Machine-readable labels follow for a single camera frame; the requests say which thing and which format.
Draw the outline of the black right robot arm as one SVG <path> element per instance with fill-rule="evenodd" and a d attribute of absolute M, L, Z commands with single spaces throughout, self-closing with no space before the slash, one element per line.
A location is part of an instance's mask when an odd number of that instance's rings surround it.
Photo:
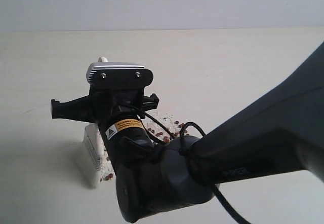
<path fill-rule="evenodd" d="M 156 109 L 144 95 L 153 73 L 133 63 L 96 62 L 87 71 L 89 94 L 51 101 L 54 119 L 97 125 L 116 176 L 125 221 L 216 197 L 237 223 L 246 223 L 219 184 L 300 170 L 323 179 L 323 46 L 287 79 L 201 138 L 183 124 L 164 142 L 143 126 Z"/>

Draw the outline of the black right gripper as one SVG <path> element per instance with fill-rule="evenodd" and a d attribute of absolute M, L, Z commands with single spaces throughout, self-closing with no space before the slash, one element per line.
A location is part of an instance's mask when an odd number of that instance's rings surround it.
<path fill-rule="evenodd" d="M 100 91 L 69 102 L 51 100 L 53 119 L 67 119 L 109 126 L 124 119 L 141 120 L 145 112 L 156 109 L 156 94 L 144 95 L 144 90 Z"/>

